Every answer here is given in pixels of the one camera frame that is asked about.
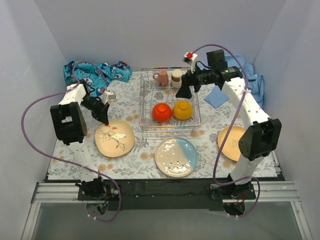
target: flower pattern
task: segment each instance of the flower pattern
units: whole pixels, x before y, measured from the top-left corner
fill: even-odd
[[[88,134],[85,140],[92,161],[99,171],[114,179],[169,178],[157,168],[154,156],[159,144],[171,135],[167,135],[166,133],[147,134],[142,132],[139,125],[140,118],[136,116],[139,114],[140,74],[140,71],[133,72],[129,82],[112,81],[110,84],[110,89],[116,93],[117,99],[110,101],[108,117],[110,120],[126,120],[134,132],[135,143],[128,154],[117,158],[109,158],[102,155],[95,143],[95,132],[101,123],[92,118],[90,111],[81,107],[83,117],[88,127]],[[230,101],[225,102],[217,109],[206,103],[204,98],[210,93],[212,88],[213,85],[202,86],[198,92],[202,121],[201,128],[193,132],[175,133],[177,137],[188,139],[198,153],[196,168],[191,174],[186,176],[186,178],[212,177],[213,166],[219,150],[217,143],[218,134],[223,128],[230,124],[236,112],[236,109]],[[164,98],[166,98],[166,93],[154,95],[154,99],[158,101]],[[235,124],[243,126],[240,118],[236,119]],[[53,155],[73,161],[69,149],[59,140],[56,141]],[[218,178],[227,177],[235,167],[235,164],[235,162],[222,154],[219,159],[216,176]],[[51,160],[48,173],[49,180],[80,179],[79,167],[55,160]],[[253,175],[256,177],[277,176],[272,154],[257,166]]]

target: folded blue cloth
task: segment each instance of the folded blue cloth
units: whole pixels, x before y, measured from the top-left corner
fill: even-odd
[[[90,96],[98,97],[106,90],[106,82],[95,66],[88,63],[80,63],[74,70],[75,76],[72,75],[72,69],[76,61],[71,61],[64,65],[63,72],[67,84],[75,81],[75,76],[80,80],[84,79],[90,88]],[[132,74],[131,67],[123,61],[113,64],[97,63],[96,64],[104,74],[108,84],[113,80],[128,82]]]
[[[224,55],[225,60],[228,63],[228,67],[236,66],[240,72],[242,72],[240,66],[236,60],[229,54]],[[241,65],[248,76],[249,83],[248,89],[251,90],[251,94],[259,106],[262,108],[265,101],[265,79],[262,75],[255,74],[254,66],[246,63],[245,59],[240,54],[235,54],[235,57],[239,60]],[[228,96],[220,90],[218,86],[215,86],[211,93],[205,98],[206,102],[209,103],[214,108],[218,108],[224,102],[228,100]]]

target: blue and white plate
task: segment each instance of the blue and white plate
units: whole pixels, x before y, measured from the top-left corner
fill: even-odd
[[[167,176],[181,178],[197,166],[196,148],[188,140],[171,137],[160,143],[155,151],[155,163]]]

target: mug handle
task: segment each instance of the mug handle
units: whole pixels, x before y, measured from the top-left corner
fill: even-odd
[[[159,78],[159,73],[153,74],[153,79],[154,79],[154,80],[158,80],[158,78]]]

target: metal wire rack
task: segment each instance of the metal wire rack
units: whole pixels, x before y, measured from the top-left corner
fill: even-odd
[[[183,74],[187,72],[189,67],[185,66],[158,66],[147,67],[141,69],[140,80],[140,127],[144,132],[191,132],[201,126],[200,107],[197,93],[191,86],[191,99],[176,98],[179,88],[171,86],[171,73],[175,69],[181,69]],[[168,86],[159,86],[158,82],[153,79],[153,75],[160,70],[166,70],[169,77]],[[167,122],[156,122],[152,117],[152,110],[158,103],[166,103],[171,109],[178,101],[187,101],[192,106],[192,116],[187,120],[179,120],[174,116]]]

